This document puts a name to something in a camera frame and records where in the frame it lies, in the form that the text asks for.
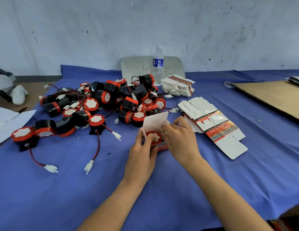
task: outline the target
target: left hand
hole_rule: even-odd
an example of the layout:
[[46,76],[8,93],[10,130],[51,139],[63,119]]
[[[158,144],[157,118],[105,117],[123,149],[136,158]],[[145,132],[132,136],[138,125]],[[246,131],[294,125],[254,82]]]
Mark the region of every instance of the left hand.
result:
[[134,184],[140,189],[143,189],[153,172],[158,149],[157,146],[154,147],[150,155],[150,146],[155,137],[152,135],[147,136],[142,145],[142,136],[143,132],[142,128],[140,128],[136,142],[130,148],[122,180],[124,183]]

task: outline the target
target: plastic bottle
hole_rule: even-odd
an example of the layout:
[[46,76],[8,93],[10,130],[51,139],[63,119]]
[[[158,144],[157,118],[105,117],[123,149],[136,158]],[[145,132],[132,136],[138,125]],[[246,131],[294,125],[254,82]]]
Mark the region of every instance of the plastic bottle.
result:
[[156,48],[156,54],[153,58],[153,72],[152,75],[154,77],[155,86],[161,85],[161,78],[163,76],[163,47],[158,45]]

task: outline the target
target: brown cardboard sheet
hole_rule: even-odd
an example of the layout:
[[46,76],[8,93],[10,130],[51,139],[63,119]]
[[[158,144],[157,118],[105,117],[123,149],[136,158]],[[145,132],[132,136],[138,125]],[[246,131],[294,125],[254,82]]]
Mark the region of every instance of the brown cardboard sheet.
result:
[[233,83],[241,91],[299,120],[299,86],[288,81]]

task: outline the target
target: right hand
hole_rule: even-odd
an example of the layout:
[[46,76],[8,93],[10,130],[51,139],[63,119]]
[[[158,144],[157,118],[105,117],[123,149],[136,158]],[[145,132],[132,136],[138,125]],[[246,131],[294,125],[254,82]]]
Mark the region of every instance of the right hand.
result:
[[184,168],[190,162],[202,159],[195,134],[182,116],[175,119],[173,124],[163,125],[161,135],[167,142],[171,154]]

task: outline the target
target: blue tablecloth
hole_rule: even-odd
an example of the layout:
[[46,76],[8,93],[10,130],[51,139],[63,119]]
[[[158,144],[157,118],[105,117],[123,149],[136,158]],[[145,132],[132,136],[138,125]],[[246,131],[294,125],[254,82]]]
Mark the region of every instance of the blue tablecloth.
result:
[[[76,88],[81,82],[121,78],[120,71],[62,66],[56,86]],[[246,137],[248,151],[229,159],[204,134],[197,134],[200,153],[264,219],[277,218],[299,203],[299,125],[249,97],[223,86],[223,82],[283,80],[299,70],[222,71],[186,73],[196,81],[192,96],[202,96],[232,120]],[[177,107],[186,97],[167,99]],[[35,117],[48,119],[37,105]],[[173,121],[180,113],[170,113]],[[0,147],[0,230],[75,230],[117,187],[124,174],[130,146],[138,129],[107,125],[122,141],[104,131],[101,149],[88,175],[84,167],[97,148],[97,136],[79,129],[69,137],[40,139],[33,149],[38,161],[53,164],[52,174],[35,164],[27,151],[20,153],[12,140]],[[194,180],[169,151],[158,154],[151,178],[137,199],[123,230],[201,230],[221,226]]]

